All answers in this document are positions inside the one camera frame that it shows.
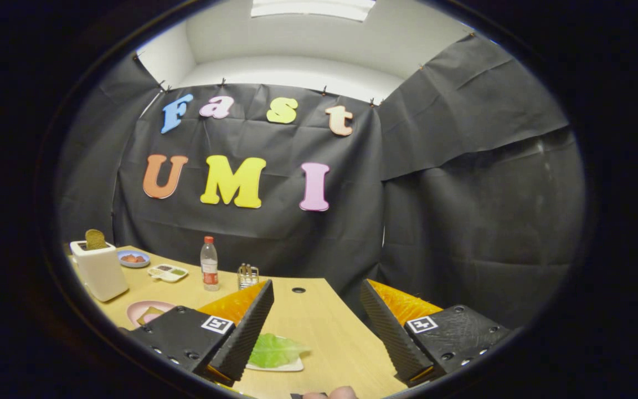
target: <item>letter m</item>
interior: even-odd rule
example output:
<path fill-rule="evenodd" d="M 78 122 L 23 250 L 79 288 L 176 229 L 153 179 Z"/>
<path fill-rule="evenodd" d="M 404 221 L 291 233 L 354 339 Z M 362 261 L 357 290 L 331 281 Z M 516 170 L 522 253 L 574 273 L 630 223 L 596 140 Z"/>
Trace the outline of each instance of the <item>letter m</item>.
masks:
<path fill-rule="evenodd" d="M 220 198 L 216 192 L 220 190 L 223 203 L 230 204 L 233 195 L 235 205 L 243 208 L 259 208 L 263 203 L 258 197 L 260 184 L 260 172 L 266 165 L 264 159 L 249 157 L 238 167 L 235 174 L 230 169 L 228 159 L 225 156 L 209 156 L 205 162 L 208 164 L 208 179 L 205 184 L 205 192 L 200 197 L 204 204 L 218 204 Z"/>

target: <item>water bottle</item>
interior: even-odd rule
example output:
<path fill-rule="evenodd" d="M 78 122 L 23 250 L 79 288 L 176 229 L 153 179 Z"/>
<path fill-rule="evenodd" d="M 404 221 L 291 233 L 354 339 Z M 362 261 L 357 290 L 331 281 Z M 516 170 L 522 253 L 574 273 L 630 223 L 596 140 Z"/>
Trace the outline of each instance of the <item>water bottle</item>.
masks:
<path fill-rule="evenodd" d="M 206 291 L 218 291 L 218 254 L 213 246 L 213 237 L 203 238 L 200 250 L 200 269 L 203 272 L 203 287 Z"/>

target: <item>bottle label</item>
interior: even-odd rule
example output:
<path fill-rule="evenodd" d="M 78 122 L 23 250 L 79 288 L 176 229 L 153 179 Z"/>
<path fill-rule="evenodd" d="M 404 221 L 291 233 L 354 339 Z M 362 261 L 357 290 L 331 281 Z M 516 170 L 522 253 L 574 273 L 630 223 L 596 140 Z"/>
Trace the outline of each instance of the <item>bottle label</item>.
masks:
<path fill-rule="evenodd" d="M 200 263 L 203 271 L 204 284 L 218 284 L 218 261 L 205 261 Z"/>
<path fill-rule="evenodd" d="M 218 284 L 218 273 L 203 272 L 203 284 Z"/>

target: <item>white toaster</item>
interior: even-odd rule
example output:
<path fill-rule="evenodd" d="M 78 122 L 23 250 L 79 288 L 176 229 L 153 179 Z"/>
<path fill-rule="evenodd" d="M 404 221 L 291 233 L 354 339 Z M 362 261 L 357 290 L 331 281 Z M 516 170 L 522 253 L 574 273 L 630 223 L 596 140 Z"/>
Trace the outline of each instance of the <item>white toaster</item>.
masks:
<path fill-rule="evenodd" d="M 117 248 L 106 244 L 107 248 L 86 250 L 86 241 L 70 243 L 83 283 L 99 301 L 111 300 L 129 288 L 117 259 Z"/>

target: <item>blue plate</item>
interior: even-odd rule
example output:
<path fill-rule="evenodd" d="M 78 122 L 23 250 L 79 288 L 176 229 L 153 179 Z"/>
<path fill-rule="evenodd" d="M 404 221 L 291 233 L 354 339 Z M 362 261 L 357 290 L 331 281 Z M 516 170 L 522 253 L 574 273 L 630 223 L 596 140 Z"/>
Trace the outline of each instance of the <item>blue plate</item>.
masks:
<path fill-rule="evenodd" d="M 122 260 L 122 256 L 127 255 L 141 256 L 142 258 L 144 258 L 144 262 L 126 262 Z M 127 266 L 129 268 L 139 269 L 145 267 L 146 265 L 149 265 L 149 255 L 144 252 L 139 252 L 139 250 L 118 250 L 117 259 L 120 260 L 121 265 Z"/>

